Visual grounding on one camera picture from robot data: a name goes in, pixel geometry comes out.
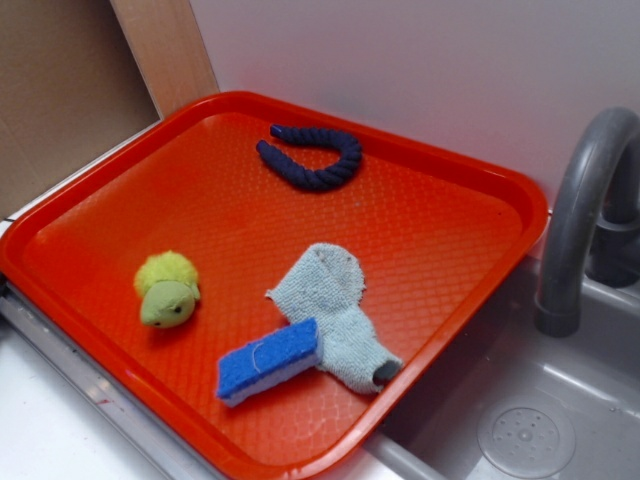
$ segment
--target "sink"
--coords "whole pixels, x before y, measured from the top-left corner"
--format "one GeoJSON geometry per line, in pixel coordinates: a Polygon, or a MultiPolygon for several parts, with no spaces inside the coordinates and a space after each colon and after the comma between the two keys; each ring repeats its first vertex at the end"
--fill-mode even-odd
{"type": "Polygon", "coordinates": [[[437,472],[416,478],[638,478],[640,300],[586,279],[579,330],[553,338],[538,270],[527,258],[380,426],[437,472]]]}

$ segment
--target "sink drain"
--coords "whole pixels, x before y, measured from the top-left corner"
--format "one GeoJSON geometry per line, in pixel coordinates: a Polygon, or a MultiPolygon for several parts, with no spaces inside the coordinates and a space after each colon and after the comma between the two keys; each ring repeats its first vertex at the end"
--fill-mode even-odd
{"type": "Polygon", "coordinates": [[[543,478],[562,470],[575,451],[569,419],[553,404],[511,397],[490,409],[478,423],[485,457],[516,478],[543,478]]]}

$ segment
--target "blue cloth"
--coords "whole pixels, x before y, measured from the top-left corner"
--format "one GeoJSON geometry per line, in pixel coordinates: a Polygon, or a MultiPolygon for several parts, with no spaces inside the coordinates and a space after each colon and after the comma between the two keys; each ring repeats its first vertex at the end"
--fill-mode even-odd
{"type": "Polygon", "coordinates": [[[402,368],[377,339],[360,309],[365,289],[358,259],[342,247],[316,243],[273,290],[267,291],[289,322],[314,317],[324,344],[319,368],[357,393],[375,393],[402,368]]]}

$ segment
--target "blue sponge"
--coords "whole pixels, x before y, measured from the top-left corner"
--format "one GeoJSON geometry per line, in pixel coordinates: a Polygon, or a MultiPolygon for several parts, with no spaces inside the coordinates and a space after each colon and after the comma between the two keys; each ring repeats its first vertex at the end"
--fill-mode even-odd
{"type": "Polygon", "coordinates": [[[322,361],[315,319],[282,328],[229,352],[218,362],[217,397],[235,407],[247,397],[284,382],[322,361]]]}

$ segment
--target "plush turtle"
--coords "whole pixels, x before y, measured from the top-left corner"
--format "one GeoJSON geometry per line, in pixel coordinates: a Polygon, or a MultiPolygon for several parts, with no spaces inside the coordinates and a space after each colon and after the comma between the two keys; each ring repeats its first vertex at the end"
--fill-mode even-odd
{"type": "Polygon", "coordinates": [[[133,285],[142,298],[140,320],[151,327],[186,322],[200,300],[198,271],[186,257],[171,250],[147,258],[133,285]]]}

